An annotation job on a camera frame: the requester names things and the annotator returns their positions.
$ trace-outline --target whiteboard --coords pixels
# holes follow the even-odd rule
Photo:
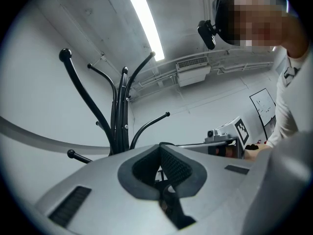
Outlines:
[[[262,123],[266,126],[275,116],[275,104],[267,89],[263,89],[250,96],[256,110],[258,111]]]

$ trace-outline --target white wall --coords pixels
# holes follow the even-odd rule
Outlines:
[[[66,153],[38,149],[3,134],[0,134],[0,142],[0,170],[16,195],[31,204],[35,204],[51,187],[85,165],[69,159]],[[96,160],[107,154],[85,156]]]
[[[241,116],[253,142],[265,141],[257,111],[249,96],[267,88],[276,100],[278,74],[270,70],[239,71],[210,75],[204,82],[180,89],[163,90],[133,102],[134,131],[169,111],[171,115],[146,129],[137,147],[159,143],[204,142],[209,129]]]
[[[83,84],[110,122],[112,91],[87,69],[84,60],[30,4],[16,19],[0,60],[0,116],[35,134],[69,143],[109,146],[96,118],[84,103],[59,60],[63,48]]]

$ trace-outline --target air conditioner unit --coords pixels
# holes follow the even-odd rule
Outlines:
[[[198,57],[176,63],[178,84],[183,87],[201,82],[210,73],[211,66],[207,57]]]

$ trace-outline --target man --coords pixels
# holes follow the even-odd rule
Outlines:
[[[269,0],[215,0],[213,12],[216,29],[225,42],[239,45],[245,41],[252,46],[281,46],[287,50],[287,63],[277,82],[276,126],[267,145],[262,147],[273,148],[297,131],[282,93],[308,56],[308,37],[297,17]],[[258,151],[246,150],[246,158],[254,160]]]

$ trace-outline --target person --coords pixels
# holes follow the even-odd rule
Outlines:
[[[294,118],[282,94],[301,70],[309,53],[309,39],[300,20],[270,0],[214,0],[213,16],[219,36],[227,43],[251,46],[281,46],[287,62],[277,81],[276,126],[267,144],[257,151],[246,150],[255,160],[264,148],[274,148],[281,139],[297,132]]]

